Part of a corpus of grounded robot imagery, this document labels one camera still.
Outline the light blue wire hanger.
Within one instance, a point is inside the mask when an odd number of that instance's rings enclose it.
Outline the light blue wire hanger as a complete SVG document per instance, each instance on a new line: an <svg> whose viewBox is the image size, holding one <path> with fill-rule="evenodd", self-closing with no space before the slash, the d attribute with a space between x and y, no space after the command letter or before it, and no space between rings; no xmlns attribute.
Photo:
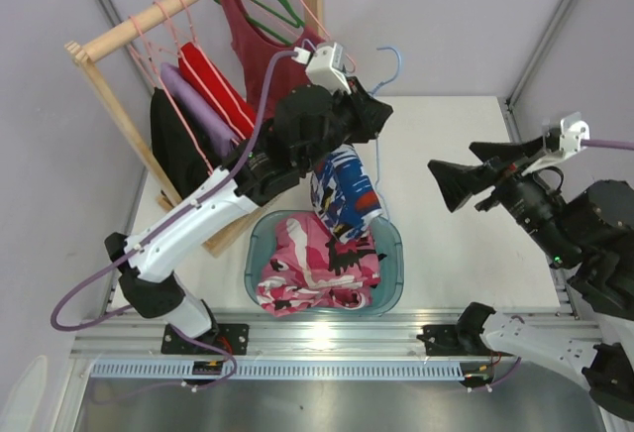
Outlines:
<svg viewBox="0 0 634 432"><path fill-rule="evenodd" d="M386 85L391 84L394 80L396 80L401 72L402 68L402 55L401 52L394 46L383 46L376 49L378 52L390 52L395 56L396 60L396 68L393 75L389 76L387 79L380 81L371 91L370 95L377 96L380 90ZM380 182L381 182L381 165L380 165L380 139L375 141L374 148L374 158L375 158L375 182L373 184L375 192L378 196L378 200L380 201L380 205L383 211L383 216L389 220L390 214L388 209L388 203L380 191Z"/></svg>

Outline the blue patterned trousers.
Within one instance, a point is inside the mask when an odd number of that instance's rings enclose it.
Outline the blue patterned trousers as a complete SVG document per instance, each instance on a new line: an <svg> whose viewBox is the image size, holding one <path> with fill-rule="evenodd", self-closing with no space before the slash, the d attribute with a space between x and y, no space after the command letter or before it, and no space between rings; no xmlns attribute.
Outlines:
<svg viewBox="0 0 634 432"><path fill-rule="evenodd" d="M341 145L314 168L310 200L318 219L341 243L363 237L382 214L370 177L352 145Z"/></svg>

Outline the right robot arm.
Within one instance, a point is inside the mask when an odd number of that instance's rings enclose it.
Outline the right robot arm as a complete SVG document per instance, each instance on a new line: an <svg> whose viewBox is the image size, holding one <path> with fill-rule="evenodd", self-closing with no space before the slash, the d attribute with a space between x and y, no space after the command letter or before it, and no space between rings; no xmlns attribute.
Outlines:
<svg viewBox="0 0 634 432"><path fill-rule="evenodd" d="M479 165L431 160L447 208L455 212L472 196L486 212L502 206L541 249L554 270L571 273L568 286L618 334L613 344L578 340L531 327L517 317L473 302L456 324L469 353L513 355L559 374L586 390L595 404L633 418L633 189L625 181L599 180L571 201L540 172L597 143L584 135L546 135L524 144L473 142Z"/></svg>

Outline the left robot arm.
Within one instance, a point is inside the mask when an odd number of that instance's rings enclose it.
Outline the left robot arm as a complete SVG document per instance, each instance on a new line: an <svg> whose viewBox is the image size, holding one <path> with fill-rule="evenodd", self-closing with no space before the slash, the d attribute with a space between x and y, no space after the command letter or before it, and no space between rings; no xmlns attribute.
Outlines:
<svg viewBox="0 0 634 432"><path fill-rule="evenodd" d="M130 306L192 340L217 334L207 304L181 285L174 270L187 254L244 216L298 185L345 143L377 138L393 112L351 77L347 91L298 86L282 98L254 141L241 143L195 191L145 233L105 240Z"/></svg>

